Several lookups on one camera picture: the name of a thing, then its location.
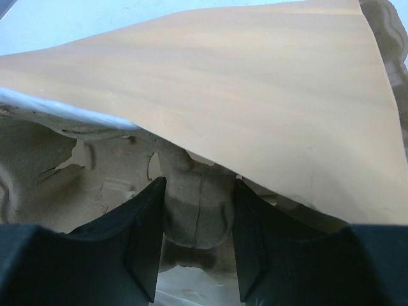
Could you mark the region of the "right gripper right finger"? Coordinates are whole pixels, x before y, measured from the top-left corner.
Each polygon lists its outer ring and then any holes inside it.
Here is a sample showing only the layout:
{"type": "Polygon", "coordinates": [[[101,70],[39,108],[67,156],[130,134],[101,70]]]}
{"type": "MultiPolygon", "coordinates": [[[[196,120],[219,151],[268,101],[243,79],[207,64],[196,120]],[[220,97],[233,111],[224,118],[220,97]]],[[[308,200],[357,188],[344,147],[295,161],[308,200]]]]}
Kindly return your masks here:
{"type": "Polygon", "coordinates": [[[233,245],[244,303],[346,303],[333,233],[346,222],[283,196],[272,205],[235,181],[233,245]]]}

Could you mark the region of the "single brown cup carrier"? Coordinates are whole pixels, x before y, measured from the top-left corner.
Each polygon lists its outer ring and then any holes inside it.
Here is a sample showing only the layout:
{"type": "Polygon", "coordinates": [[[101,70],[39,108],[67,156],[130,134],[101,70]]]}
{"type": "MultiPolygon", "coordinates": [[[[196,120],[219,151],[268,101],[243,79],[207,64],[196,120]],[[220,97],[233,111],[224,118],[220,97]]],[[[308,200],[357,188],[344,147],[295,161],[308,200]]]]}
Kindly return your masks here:
{"type": "MultiPolygon", "coordinates": [[[[390,81],[407,159],[407,31],[389,1],[357,2],[390,81]]],[[[326,214],[138,126],[102,124],[103,117],[58,114],[1,95],[1,222],[71,231],[136,196],[155,170],[167,179],[161,269],[184,265],[220,273],[233,269],[236,178],[272,205],[283,196],[326,214]]]]}

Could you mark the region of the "brown paper bag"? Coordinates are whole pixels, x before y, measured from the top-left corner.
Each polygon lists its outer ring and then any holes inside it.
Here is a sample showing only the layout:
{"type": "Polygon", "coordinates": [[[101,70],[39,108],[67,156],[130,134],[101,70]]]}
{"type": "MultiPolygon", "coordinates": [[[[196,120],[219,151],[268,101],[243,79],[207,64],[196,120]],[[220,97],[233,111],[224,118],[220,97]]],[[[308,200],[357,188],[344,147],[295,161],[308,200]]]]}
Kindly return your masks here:
{"type": "Polygon", "coordinates": [[[1,95],[138,126],[345,221],[407,223],[397,103],[357,1],[182,11],[4,55],[1,95]]]}

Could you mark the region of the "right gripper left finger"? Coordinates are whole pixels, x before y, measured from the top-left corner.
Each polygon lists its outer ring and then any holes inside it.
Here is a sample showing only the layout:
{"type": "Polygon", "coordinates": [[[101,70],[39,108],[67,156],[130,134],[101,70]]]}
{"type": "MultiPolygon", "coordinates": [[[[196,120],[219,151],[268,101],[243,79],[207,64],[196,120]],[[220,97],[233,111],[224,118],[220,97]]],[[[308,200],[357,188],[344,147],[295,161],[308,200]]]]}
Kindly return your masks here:
{"type": "Polygon", "coordinates": [[[159,177],[134,198],[69,233],[87,260],[85,302],[154,301],[165,187],[166,179],[159,177]]]}

